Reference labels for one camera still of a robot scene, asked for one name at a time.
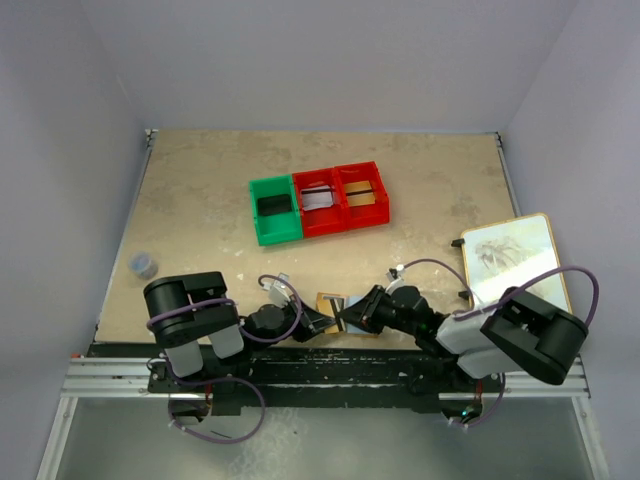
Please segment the white board with wooden frame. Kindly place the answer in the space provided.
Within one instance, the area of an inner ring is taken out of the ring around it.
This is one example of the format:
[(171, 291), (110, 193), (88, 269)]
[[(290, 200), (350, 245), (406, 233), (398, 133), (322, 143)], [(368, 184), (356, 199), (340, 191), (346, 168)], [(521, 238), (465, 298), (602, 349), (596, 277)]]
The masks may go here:
[(535, 213), (475, 227), (452, 242), (461, 249), (474, 308), (497, 302), (506, 289), (560, 266), (549, 217)]

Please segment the green plastic bin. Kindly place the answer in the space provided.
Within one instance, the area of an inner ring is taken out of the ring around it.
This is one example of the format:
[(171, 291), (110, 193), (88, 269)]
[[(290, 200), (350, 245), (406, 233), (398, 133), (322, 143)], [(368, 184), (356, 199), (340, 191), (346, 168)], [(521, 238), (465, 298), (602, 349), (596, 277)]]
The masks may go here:
[(249, 194), (256, 237), (260, 246), (303, 238), (293, 177), (282, 175), (251, 180)]

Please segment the red bin with gold card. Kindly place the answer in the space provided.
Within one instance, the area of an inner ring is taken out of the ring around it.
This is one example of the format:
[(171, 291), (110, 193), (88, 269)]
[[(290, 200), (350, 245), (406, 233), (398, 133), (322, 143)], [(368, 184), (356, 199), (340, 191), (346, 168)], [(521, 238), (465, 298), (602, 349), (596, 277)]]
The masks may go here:
[(375, 162), (337, 166), (334, 173), (345, 207), (348, 230), (390, 221), (389, 196)]

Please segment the red bin with silver card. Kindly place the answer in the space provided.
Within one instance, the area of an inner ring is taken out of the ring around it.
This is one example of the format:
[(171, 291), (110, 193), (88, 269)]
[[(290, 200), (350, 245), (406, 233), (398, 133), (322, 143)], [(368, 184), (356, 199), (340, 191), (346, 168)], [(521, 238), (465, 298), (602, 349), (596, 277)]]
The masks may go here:
[(333, 169), (294, 173), (293, 182), (305, 238), (347, 229), (346, 199)]

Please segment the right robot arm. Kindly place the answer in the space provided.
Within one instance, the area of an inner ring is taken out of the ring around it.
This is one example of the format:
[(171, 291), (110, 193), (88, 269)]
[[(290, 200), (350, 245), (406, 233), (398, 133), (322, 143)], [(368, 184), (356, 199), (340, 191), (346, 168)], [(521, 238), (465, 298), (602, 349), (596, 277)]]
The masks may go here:
[(376, 286), (338, 317), (374, 335), (388, 328), (411, 336), (440, 371), (472, 379), (524, 371), (550, 385), (565, 381), (589, 333), (584, 321), (528, 291), (460, 320), (434, 310), (414, 286)]

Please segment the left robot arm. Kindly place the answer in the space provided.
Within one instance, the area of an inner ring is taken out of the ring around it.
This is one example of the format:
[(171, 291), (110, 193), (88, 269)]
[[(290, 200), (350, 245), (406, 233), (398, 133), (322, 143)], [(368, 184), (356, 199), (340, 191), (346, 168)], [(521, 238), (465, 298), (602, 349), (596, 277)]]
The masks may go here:
[(203, 338), (214, 363), (227, 366), (287, 339), (308, 342), (336, 324), (302, 301), (286, 274), (263, 274), (258, 283), (269, 302), (247, 316), (228, 297), (219, 271), (164, 277), (144, 288), (146, 328), (177, 378), (191, 380), (210, 370), (200, 350)]

